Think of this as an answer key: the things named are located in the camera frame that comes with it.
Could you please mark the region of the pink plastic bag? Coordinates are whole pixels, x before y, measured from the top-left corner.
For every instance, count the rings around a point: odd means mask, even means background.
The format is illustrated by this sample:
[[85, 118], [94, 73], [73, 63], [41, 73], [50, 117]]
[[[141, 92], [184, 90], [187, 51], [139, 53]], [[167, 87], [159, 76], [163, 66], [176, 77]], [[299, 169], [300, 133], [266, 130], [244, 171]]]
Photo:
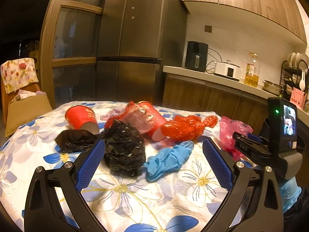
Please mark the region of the pink plastic bag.
[[247, 137], [248, 133], [253, 132], [253, 129], [250, 125], [239, 120], [233, 120], [226, 116], [222, 116], [219, 131], [221, 148], [230, 154], [235, 161], [238, 161], [243, 158], [244, 155], [235, 148], [235, 140], [233, 138], [234, 132]]

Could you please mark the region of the blue disposable glove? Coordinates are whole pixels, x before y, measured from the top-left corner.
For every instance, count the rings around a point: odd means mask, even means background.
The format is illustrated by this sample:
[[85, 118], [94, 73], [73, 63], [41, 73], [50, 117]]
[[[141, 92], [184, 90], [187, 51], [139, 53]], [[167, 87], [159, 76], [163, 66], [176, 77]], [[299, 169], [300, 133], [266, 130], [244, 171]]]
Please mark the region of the blue disposable glove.
[[155, 156], [150, 156], [143, 164], [146, 168], [146, 180], [153, 183], [169, 173], [178, 172], [189, 159], [193, 148], [193, 141], [183, 141], [173, 148], [163, 148]]

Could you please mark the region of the black plastic bag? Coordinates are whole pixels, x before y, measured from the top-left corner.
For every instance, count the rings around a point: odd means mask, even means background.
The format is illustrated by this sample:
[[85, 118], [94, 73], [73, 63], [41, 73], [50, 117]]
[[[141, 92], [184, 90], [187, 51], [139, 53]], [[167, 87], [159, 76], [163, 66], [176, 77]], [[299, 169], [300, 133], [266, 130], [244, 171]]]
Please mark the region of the black plastic bag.
[[137, 177], [146, 161], [142, 134], [129, 123], [114, 120], [111, 127], [102, 132], [105, 142], [104, 161], [113, 173], [125, 177]]
[[66, 129], [54, 141], [59, 146], [61, 152], [71, 154], [88, 151], [101, 137], [101, 134], [92, 134], [88, 130]]

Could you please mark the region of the wooden lower cabinets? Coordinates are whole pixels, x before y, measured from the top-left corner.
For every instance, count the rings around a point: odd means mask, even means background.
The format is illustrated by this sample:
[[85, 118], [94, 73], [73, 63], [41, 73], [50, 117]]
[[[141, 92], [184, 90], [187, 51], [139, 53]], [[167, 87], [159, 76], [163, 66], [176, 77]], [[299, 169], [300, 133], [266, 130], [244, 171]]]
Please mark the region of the wooden lower cabinets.
[[268, 117], [268, 102], [241, 90], [195, 78], [167, 74], [163, 106], [192, 112], [216, 112], [219, 116], [250, 125], [254, 134]]

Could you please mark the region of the steel bowl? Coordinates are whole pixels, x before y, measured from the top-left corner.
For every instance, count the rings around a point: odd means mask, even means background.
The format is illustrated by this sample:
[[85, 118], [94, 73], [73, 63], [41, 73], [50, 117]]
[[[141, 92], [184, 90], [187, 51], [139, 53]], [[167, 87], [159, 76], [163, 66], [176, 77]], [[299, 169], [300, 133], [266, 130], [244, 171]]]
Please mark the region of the steel bowl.
[[275, 84], [271, 81], [264, 80], [262, 89], [266, 92], [273, 94], [273, 95], [280, 96], [281, 93], [282, 93], [283, 87], [280, 86], [280, 85], [277, 85], [277, 84]]

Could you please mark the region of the cooking oil bottle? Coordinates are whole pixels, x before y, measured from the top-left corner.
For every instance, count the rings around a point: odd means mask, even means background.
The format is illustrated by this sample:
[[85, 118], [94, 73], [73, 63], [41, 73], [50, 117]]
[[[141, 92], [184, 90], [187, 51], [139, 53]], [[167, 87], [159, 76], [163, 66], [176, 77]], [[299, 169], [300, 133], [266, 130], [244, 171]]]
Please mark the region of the cooking oil bottle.
[[260, 64], [258, 63], [256, 53], [250, 52], [249, 56], [250, 59], [247, 61], [244, 83], [252, 87], [257, 87], [259, 82]]

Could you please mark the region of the pink utensil box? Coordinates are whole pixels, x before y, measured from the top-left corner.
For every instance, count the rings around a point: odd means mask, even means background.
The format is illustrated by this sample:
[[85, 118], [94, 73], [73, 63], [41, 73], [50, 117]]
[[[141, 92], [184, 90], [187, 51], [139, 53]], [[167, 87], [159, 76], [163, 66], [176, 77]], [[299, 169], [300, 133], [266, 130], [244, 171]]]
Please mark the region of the pink utensil box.
[[293, 103], [297, 108], [303, 109], [305, 106], [305, 101], [307, 99], [307, 94], [297, 88], [292, 89], [290, 102]]

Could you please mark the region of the red plastic bag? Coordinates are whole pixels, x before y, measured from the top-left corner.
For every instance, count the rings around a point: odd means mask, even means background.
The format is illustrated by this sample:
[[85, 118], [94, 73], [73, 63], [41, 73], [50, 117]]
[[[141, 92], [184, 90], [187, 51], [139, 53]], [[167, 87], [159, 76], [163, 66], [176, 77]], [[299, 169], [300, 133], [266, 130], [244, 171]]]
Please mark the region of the red plastic bag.
[[200, 116], [175, 115], [173, 120], [167, 121], [160, 129], [163, 135], [174, 141], [194, 141], [201, 136], [206, 127], [214, 128], [218, 122], [215, 115], [207, 116], [202, 120]]

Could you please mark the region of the black dish rack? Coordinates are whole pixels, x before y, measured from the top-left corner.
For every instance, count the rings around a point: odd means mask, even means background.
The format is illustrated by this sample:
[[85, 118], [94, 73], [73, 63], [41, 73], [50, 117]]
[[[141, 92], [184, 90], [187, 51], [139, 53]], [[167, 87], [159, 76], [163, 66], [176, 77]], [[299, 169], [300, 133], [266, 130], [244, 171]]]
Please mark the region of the black dish rack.
[[281, 66], [280, 86], [283, 87], [282, 97], [289, 100], [292, 89], [295, 87], [300, 90], [299, 82], [302, 76], [302, 70], [305, 71], [305, 93], [308, 93], [308, 55], [304, 53], [292, 52], [287, 60], [283, 61]]

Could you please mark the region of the white slow cooker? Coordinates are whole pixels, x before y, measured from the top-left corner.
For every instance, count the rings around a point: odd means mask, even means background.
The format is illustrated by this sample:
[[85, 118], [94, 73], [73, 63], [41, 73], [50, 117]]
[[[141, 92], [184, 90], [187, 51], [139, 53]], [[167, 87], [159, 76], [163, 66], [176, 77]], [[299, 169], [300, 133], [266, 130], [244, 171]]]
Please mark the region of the white slow cooker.
[[233, 64], [230, 60], [226, 62], [216, 62], [214, 75], [228, 78], [233, 81], [239, 81], [241, 75], [240, 66]]

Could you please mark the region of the white rice spoon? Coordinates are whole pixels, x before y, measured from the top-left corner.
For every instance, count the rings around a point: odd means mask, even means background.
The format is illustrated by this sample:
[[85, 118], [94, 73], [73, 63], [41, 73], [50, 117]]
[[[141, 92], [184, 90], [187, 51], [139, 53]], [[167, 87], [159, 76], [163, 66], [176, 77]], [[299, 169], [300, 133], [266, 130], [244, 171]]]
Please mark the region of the white rice spoon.
[[306, 88], [306, 83], [305, 83], [305, 71], [302, 70], [302, 76], [301, 76], [301, 80], [299, 82], [299, 88], [302, 92], [305, 91]]

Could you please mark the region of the flat black plastic bag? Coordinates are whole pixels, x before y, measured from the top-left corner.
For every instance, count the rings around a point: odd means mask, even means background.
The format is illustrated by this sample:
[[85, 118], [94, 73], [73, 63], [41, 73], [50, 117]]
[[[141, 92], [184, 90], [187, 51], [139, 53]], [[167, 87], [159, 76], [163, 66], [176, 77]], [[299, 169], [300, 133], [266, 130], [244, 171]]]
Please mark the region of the flat black plastic bag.
[[88, 130], [66, 129], [54, 141], [59, 146], [61, 152], [71, 154], [88, 151], [101, 137], [101, 134], [92, 134]]

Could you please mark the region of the red paper cup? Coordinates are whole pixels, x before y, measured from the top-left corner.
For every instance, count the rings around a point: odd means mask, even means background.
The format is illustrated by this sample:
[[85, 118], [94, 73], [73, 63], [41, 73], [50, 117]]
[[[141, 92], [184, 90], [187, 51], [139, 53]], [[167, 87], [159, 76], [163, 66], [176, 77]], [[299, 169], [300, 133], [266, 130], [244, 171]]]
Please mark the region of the red paper cup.
[[165, 138], [165, 135], [161, 132], [161, 126], [167, 122], [167, 120], [155, 109], [155, 107], [147, 101], [141, 101], [137, 103], [142, 109], [145, 110], [146, 120], [151, 126], [150, 131], [147, 132], [149, 138], [153, 141], [161, 141]]
[[71, 106], [65, 113], [65, 119], [72, 129], [86, 130], [92, 134], [99, 134], [99, 125], [95, 112], [84, 105]]

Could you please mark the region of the black air fryer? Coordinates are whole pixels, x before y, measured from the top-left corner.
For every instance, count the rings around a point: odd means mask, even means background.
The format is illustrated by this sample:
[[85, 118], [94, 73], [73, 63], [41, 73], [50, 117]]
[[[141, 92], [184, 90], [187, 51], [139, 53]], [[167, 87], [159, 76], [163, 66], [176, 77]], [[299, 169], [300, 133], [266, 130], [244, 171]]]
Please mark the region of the black air fryer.
[[185, 68], [205, 72], [208, 55], [208, 44], [189, 41], [186, 51]]

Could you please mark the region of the cardboard box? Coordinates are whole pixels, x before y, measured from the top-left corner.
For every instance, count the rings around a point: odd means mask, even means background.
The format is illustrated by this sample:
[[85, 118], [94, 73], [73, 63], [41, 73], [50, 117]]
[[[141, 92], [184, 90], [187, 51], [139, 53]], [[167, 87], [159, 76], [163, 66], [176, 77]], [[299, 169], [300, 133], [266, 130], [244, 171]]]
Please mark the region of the cardboard box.
[[50, 111], [52, 107], [45, 92], [19, 90], [8, 104], [5, 137], [12, 135], [18, 127]]

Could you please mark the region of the pale pink crumpled wrapper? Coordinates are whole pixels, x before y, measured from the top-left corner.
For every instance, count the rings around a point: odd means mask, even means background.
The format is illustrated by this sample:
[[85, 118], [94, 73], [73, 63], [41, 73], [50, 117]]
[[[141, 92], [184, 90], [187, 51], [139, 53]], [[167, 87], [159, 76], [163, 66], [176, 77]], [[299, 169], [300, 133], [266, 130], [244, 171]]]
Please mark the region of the pale pink crumpled wrapper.
[[118, 120], [132, 125], [141, 134], [145, 134], [152, 129], [152, 125], [147, 120], [146, 111], [137, 104], [128, 104], [124, 109], [112, 109], [107, 114], [101, 115], [100, 120], [106, 121], [106, 128], [111, 127], [113, 121]]

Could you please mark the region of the wooden upper cabinet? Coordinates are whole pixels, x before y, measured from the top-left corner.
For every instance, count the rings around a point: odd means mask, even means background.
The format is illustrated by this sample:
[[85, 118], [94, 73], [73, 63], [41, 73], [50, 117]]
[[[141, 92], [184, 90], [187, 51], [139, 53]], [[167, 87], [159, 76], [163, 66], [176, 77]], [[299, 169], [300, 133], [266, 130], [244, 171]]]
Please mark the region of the wooden upper cabinet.
[[293, 46], [307, 44], [295, 0], [182, 0], [192, 15], [220, 16], [275, 35]]

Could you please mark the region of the floral cloth on chair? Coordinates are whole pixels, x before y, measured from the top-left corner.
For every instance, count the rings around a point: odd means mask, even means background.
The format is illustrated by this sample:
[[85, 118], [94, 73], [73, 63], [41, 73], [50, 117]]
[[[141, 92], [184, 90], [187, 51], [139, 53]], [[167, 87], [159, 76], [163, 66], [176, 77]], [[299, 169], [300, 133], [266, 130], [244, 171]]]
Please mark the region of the floral cloth on chair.
[[39, 82], [32, 58], [6, 61], [1, 65], [1, 78], [7, 94]]

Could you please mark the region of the dark steel refrigerator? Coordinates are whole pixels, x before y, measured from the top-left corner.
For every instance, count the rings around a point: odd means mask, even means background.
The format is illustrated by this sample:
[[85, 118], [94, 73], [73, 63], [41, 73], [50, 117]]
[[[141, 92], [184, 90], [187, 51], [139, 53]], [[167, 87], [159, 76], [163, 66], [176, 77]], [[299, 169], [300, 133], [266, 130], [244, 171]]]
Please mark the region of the dark steel refrigerator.
[[164, 66], [182, 64], [187, 11], [182, 0], [105, 0], [96, 98], [161, 105]]

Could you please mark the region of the wooden glass-panel door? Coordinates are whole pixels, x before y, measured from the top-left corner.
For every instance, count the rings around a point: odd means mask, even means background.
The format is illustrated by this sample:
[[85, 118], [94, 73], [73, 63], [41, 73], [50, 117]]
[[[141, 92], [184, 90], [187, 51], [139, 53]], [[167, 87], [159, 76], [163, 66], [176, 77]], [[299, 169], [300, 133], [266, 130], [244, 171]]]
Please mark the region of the wooden glass-panel door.
[[43, 21], [40, 82], [53, 108], [94, 100], [96, 57], [105, 0], [50, 0]]

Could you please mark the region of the dark wall socket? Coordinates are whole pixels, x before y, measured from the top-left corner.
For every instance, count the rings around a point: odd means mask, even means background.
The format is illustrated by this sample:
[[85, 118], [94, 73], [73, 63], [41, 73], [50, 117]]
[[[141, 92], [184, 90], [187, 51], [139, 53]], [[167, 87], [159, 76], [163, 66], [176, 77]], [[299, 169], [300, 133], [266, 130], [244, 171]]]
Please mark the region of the dark wall socket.
[[210, 26], [210, 25], [205, 25], [204, 31], [205, 31], [205, 32], [208, 32], [208, 33], [212, 33], [212, 26]]

